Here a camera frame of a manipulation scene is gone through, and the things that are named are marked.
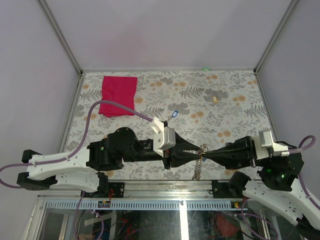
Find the grey keyring with yellow handle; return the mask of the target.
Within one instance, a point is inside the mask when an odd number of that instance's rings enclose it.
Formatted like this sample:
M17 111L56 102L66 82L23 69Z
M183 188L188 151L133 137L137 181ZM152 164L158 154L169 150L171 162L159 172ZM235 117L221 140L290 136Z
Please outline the grey keyring with yellow handle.
M194 168L194 172L193 172L193 176L191 178L192 181L199 181L201 179L201 173L202 173L202 166L204 163L202 154L205 153L206 151L208 151L208 146L206 143L202 144L199 147L198 150L198 155L200 156L200 159L197 159L195 162L195 168Z

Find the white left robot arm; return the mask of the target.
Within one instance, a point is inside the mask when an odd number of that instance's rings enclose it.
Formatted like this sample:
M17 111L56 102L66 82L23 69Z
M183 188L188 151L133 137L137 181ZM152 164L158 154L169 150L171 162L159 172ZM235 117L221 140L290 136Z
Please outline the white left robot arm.
M150 161L162 161L169 170L200 159L199 150L167 126L163 134L145 140L139 140L132 129L121 127L75 155L41 155L25 150L22 161L28 164L27 170L18 174L16 183L29 191L79 189L102 198L110 190L105 172L121 170L124 163Z

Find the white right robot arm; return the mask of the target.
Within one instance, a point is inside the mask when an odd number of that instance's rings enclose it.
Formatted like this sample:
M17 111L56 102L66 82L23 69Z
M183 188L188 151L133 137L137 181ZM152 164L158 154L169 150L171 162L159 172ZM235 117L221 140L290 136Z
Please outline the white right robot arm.
M316 137L308 135L298 147L274 141L270 131L246 136L202 154L235 173L227 183L233 197L255 200L281 215L308 240L320 238L320 201L301 176L302 153Z

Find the loose blue tag key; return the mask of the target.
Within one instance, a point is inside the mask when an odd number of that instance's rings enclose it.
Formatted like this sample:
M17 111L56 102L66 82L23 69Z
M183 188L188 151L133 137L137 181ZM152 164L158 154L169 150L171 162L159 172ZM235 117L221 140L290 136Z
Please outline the loose blue tag key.
M179 112L177 110L174 110L172 113L169 114L166 121L169 122L170 120L173 120L177 117L178 113Z

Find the loose yellow tag key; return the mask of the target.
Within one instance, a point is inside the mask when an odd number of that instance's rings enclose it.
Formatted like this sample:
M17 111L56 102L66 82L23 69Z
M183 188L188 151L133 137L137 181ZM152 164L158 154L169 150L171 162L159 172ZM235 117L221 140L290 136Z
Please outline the loose yellow tag key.
M213 100L214 103L218 103L218 100L217 100L216 96L213 96L212 100Z

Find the pink folded cloth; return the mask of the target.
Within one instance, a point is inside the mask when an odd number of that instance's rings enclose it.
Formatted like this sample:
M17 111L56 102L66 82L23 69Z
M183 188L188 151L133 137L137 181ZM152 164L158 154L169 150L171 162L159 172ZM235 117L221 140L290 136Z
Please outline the pink folded cloth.
M102 100L112 101L135 110L134 97L137 91L137 83L137 77L104 76L101 89ZM100 105L99 114L107 118L134 115L128 110L106 103Z

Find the metal front rail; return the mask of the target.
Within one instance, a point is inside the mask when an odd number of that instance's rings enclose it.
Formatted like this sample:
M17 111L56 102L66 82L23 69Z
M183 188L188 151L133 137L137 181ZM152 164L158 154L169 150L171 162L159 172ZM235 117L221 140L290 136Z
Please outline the metal front rail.
M41 194L36 209L60 210L227 210L238 211L242 197L233 196L226 180L111 181L112 196L80 198L77 191Z

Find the aluminium enclosure frame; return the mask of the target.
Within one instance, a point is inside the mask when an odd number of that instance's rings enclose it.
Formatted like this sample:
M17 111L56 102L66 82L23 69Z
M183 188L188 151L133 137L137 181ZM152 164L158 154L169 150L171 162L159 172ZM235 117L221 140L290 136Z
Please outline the aluminium enclosure frame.
M251 71L277 139L305 132L278 120L262 73L297 0L40 0L83 82L87 72Z

